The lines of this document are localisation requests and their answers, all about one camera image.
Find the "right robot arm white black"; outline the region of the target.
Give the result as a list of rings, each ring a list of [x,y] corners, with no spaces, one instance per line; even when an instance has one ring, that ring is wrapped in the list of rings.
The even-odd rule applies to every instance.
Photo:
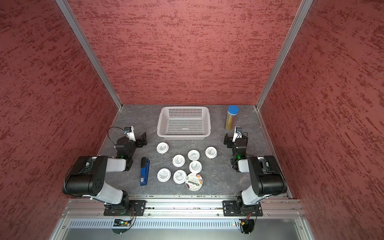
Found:
[[[251,185],[237,197],[236,211],[245,214],[259,203],[272,196],[285,194],[288,184],[274,156],[254,156],[247,153],[248,136],[244,133],[228,134],[224,145],[232,149],[232,169],[238,173],[248,173]]]

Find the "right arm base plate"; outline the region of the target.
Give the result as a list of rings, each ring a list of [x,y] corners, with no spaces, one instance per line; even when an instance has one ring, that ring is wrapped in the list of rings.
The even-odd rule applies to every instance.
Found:
[[[238,201],[222,201],[225,217],[262,217],[263,210],[260,204],[244,205]]]

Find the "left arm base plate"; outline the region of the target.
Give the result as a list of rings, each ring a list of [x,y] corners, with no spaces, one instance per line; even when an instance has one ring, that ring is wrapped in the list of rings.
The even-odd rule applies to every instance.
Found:
[[[143,216],[147,201],[132,200],[125,204],[105,205],[104,216],[125,217],[125,216]]]

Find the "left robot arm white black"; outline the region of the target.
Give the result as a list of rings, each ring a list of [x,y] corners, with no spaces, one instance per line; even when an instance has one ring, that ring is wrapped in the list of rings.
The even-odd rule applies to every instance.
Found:
[[[147,145],[147,134],[133,139],[118,139],[117,156],[81,156],[66,174],[62,192],[73,197],[89,197],[105,204],[105,216],[126,216],[134,212],[127,192],[116,189],[105,182],[106,173],[127,172],[133,164],[137,148]]]

